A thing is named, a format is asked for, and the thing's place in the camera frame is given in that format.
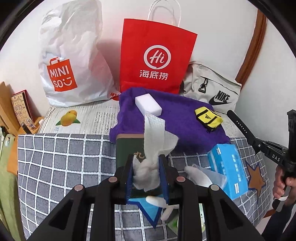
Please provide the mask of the person's right hand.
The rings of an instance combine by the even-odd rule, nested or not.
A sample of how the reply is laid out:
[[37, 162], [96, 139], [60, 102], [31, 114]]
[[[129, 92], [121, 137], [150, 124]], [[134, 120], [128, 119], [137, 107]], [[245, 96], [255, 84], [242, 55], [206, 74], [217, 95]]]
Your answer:
[[293, 205], [295, 203], [295, 187], [296, 187], [296, 180], [295, 178], [288, 177], [285, 182], [283, 182], [282, 177], [284, 176], [283, 170], [280, 166], [277, 166], [276, 173], [275, 173], [275, 181], [273, 183], [273, 196], [274, 198], [281, 198], [285, 191], [285, 185], [290, 187], [290, 192], [288, 195], [287, 200], [285, 201], [286, 206]]

